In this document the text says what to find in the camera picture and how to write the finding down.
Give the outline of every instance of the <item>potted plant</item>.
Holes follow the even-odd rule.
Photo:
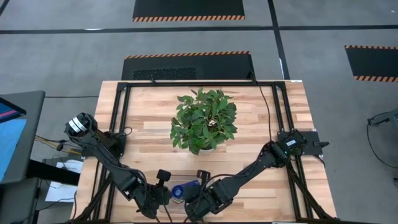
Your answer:
[[[209,153],[225,140],[234,139],[236,105],[228,103],[232,97],[221,90],[204,93],[200,88],[198,92],[191,91],[195,98],[177,97],[182,103],[177,106],[177,117],[172,118],[170,138],[173,147],[189,148],[195,155]]]

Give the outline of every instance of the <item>hazard tape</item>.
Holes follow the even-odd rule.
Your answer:
[[[244,16],[151,16],[135,17],[133,22],[175,22],[175,21],[230,21],[244,20]]]
[[[363,46],[363,45],[345,45],[346,49],[356,48],[356,49],[389,49],[389,50],[397,50],[398,47],[383,47],[383,46]]]
[[[398,77],[376,77],[376,76],[354,76],[355,80],[358,81],[374,81],[374,82],[396,82],[398,83]]]
[[[249,51],[233,51],[233,52],[200,52],[200,53],[178,53],[178,54],[129,55],[129,56],[125,56],[124,59],[157,58],[157,57],[189,57],[189,56],[232,55],[232,54],[250,54],[250,52]]]

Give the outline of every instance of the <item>white paper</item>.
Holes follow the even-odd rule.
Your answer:
[[[58,168],[62,168],[64,165],[62,162],[57,163]],[[83,162],[76,160],[68,160],[65,162],[65,166],[68,170],[81,173],[81,168],[83,167]],[[58,182],[51,182],[49,191],[47,192],[47,196],[45,198],[46,202],[56,202],[63,198],[73,198],[75,192],[77,190],[77,186],[61,184]],[[60,202],[73,202],[73,199],[70,200],[61,200]]]

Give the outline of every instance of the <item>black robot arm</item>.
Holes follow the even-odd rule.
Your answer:
[[[159,183],[148,184],[145,175],[137,170],[122,165],[115,157],[125,134],[103,133],[97,127],[95,119],[81,113],[66,124],[66,134],[70,140],[89,150],[109,171],[110,179],[117,189],[127,198],[134,199],[141,212],[148,218],[155,218],[159,205],[167,205],[171,193],[164,182],[170,179],[170,173],[160,170]]]
[[[293,131],[286,139],[269,142],[263,146],[257,159],[236,175],[217,180],[209,186],[202,185],[196,195],[188,199],[185,212],[191,222],[197,222],[211,212],[217,214],[232,204],[239,189],[255,176],[270,167],[283,167],[290,163],[290,152],[301,149],[307,141],[297,131]]]

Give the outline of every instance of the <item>wooden table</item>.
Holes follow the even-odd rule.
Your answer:
[[[117,83],[103,82],[101,87],[95,119],[102,131],[107,131],[109,128]],[[303,83],[286,81],[286,87],[295,127],[302,131],[313,129]],[[176,115],[177,96],[192,95],[191,89],[197,90],[198,88],[186,86],[134,87],[131,90],[126,126],[132,128],[132,133],[127,138],[127,146],[121,162],[143,171],[149,183],[157,182],[156,174],[159,169],[165,169],[172,174],[195,175],[198,169],[210,171],[212,175],[235,174],[253,162],[260,148],[269,140],[267,108],[258,87],[222,86],[211,87],[211,89],[222,89],[226,95],[234,97],[231,101],[235,102],[238,113],[235,121],[238,133],[235,134],[235,140],[226,141],[217,147],[216,152],[207,156],[195,156],[188,150],[173,148],[169,138],[170,119]],[[209,87],[204,87],[204,91],[208,90],[210,90]],[[276,140],[279,127],[272,91],[270,87],[266,86],[262,87],[262,90],[271,112],[272,138]],[[122,95],[118,121],[123,99]],[[279,92],[279,100],[284,126],[288,127],[281,92]],[[302,156],[302,160],[309,191],[326,212],[335,216],[335,208],[323,164],[313,156]],[[82,212],[91,199],[96,161],[96,159],[84,161],[76,194],[77,214]],[[305,217],[303,198],[298,189],[297,192],[301,214]],[[106,192],[100,217],[104,215],[107,195]],[[141,213],[136,213],[136,210],[137,206],[133,200],[128,202],[117,192],[111,221],[155,221],[144,217]],[[171,216],[174,222],[182,222],[186,217],[185,214],[175,213],[172,213]],[[169,221],[166,214],[160,210],[158,217],[163,222]],[[209,214],[205,217],[205,221],[214,222],[293,220],[295,220],[294,211],[285,168],[265,170],[242,187],[234,198],[233,204],[227,209],[217,215]]]

